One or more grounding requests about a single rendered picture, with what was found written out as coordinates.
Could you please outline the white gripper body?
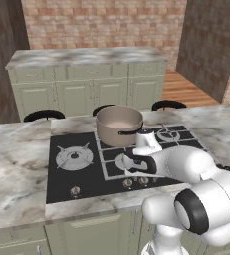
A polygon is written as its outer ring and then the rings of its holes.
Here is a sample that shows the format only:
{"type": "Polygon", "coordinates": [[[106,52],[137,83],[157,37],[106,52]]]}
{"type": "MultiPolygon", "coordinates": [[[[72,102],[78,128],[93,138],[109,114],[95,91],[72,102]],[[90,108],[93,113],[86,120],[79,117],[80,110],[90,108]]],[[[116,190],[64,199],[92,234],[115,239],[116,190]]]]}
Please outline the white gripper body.
{"type": "Polygon", "coordinates": [[[157,174],[157,165],[152,155],[123,155],[125,170],[135,176],[152,176],[157,174]]]}

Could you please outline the black stove hob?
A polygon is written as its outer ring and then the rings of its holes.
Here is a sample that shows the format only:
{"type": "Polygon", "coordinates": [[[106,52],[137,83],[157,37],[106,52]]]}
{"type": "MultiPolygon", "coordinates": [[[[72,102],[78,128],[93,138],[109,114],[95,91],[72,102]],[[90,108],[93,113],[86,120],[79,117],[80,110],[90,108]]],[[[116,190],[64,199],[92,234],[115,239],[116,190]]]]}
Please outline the black stove hob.
{"type": "Polygon", "coordinates": [[[122,156],[125,147],[111,147],[102,143],[95,132],[81,132],[53,136],[50,140],[46,202],[57,203],[140,189],[174,185],[170,178],[148,177],[143,186],[140,177],[124,174],[122,156]],[[131,188],[123,186],[131,179],[131,188]],[[70,190],[77,186],[78,195],[70,190]]]}

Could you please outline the beige cooking pot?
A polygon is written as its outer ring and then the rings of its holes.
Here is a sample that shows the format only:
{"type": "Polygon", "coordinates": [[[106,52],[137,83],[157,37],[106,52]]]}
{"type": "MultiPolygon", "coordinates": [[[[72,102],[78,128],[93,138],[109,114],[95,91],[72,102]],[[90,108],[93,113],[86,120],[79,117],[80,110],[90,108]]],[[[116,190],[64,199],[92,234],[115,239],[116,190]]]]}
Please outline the beige cooking pot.
{"type": "Polygon", "coordinates": [[[135,144],[136,134],[142,129],[140,111],[128,106],[112,106],[96,115],[99,140],[112,147],[127,147],[135,144]]]}

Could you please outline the black stool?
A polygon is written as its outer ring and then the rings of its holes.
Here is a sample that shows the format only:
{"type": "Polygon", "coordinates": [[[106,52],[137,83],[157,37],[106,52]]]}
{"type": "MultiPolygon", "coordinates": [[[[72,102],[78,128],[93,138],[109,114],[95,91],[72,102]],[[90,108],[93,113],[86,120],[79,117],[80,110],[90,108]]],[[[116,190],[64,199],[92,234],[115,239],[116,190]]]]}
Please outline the black stool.
{"type": "Polygon", "coordinates": [[[57,110],[40,110],[40,111],[35,111],[35,112],[30,113],[27,116],[25,116],[24,121],[25,122],[33,122],[35,120],[39,120],[42,118],[45,118],[48,120],[49,118],[63,119],[64,117],[65,117],[65,115],[57,110]]]}
{"type": "Polygon", "coordinates": [[[95,108],[95,109],[93,110],[93,117],[96,116],[97,113],[98,113],[100,110],[102,110],[102,109],[104,109],[104,108],[107,108],[107,107],[112,107],[112,106],[115,106],[115,105],[113,105],[113,104],[111,104],[111,105],[102,105],[102,106],[99,106],[99,107],[95,108]]]}
{"type": "Polygon", "coordinates": [[[155,102],[151,107],[153,111],[166,108],[183,109],[186,108],[186,104],[178,101],[163,100],[155,102]]]}

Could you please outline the pale green cupboard door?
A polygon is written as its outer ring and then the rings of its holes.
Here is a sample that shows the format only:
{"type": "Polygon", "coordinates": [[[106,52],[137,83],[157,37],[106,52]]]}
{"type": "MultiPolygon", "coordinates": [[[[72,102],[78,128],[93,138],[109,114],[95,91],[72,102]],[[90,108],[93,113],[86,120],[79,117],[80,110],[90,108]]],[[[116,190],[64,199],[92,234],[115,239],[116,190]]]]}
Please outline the pale green cupboard door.
{"type": "Polygon", "coordinates": [[[38,245],[41,246],[42,255],[51,255],[50,249],[45,241],[0,247],[0,255],[39,255],[37,252],[38,245]]]}
{"type": "Polygon", "coordinates": [[[130,212],[46,225],[52,255],[133,255],[130,212]]]}
{"type": "Polygon", "coordinates": [[[140,217],[140,223],[139,223],[139,243],[138,243],[138,255],[141,255],[142,249],[144,246],[153,239],[154,231],[155,231],[155,225],[152,225],[151,232],[148,232],[148,226],[149,222],[144,218],[142,215],[142,211],[139,211],[139,217],[140,217]]]}

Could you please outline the pale green cupboard run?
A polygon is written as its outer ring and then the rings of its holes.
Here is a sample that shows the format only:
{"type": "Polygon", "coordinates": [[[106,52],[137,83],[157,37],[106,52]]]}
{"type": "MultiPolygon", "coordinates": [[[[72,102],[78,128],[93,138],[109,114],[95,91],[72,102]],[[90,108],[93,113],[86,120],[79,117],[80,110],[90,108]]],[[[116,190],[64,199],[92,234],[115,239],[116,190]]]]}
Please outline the pale green cupboard run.
{"type": "Polygon", "coordinates": [[[18,50],[6,70],[21,118],[39,110],[85,117],[109,104],[150,110],[167,62],[151,47],[18,50]]]}

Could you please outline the pale green drawer front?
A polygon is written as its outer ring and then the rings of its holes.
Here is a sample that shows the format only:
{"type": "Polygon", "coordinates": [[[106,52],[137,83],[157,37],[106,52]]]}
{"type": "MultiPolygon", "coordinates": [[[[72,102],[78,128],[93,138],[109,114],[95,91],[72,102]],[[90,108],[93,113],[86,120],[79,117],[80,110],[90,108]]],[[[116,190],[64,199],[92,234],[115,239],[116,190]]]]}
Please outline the pale green drawer front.
{"type": "Polygon", "coordinates": [[[45,239],[44,229],[42,227],[30,227],[19,230],[1,230],[0,246],[11,243],[28,242],[45,239]]]}

